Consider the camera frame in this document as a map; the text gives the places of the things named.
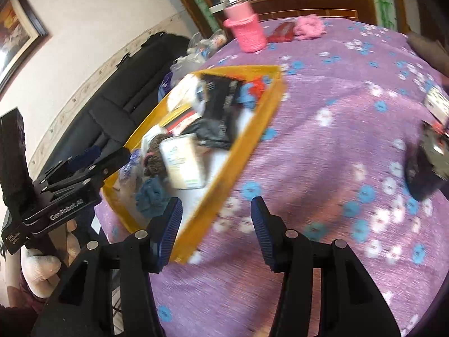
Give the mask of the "left white gloved hand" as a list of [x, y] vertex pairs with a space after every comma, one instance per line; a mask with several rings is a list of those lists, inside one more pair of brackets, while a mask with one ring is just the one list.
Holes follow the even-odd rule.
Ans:
[[80, 244], [73, 232], [74, 219], [50, 233], [59, 241], [59, 256], [45, 255], [37, 249], [23, 247], [15, 254], [1, 256], [1, 305], [26, 307], [46, 300], [55, 290], [63, 265], [69, 266], [80, 253]]

